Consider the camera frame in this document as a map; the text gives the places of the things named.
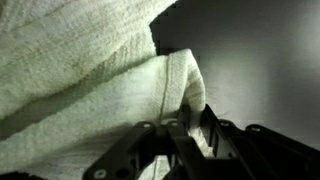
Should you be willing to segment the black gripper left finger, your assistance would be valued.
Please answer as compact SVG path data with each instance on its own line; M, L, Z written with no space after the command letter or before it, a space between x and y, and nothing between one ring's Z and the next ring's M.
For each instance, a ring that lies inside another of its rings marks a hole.
M85 170L82 180L138 180L160 155L169 161L163 180L209 180L210 161L187 133L190 119L190 106L182 105L178 118L164 125L137 123Z

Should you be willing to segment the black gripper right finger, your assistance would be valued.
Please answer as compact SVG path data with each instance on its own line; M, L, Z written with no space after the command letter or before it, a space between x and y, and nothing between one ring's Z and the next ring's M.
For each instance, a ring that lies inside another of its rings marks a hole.
M212 154L242 165L250 180L320 180L320 151L258 124L239 129L208 104L200 127Z

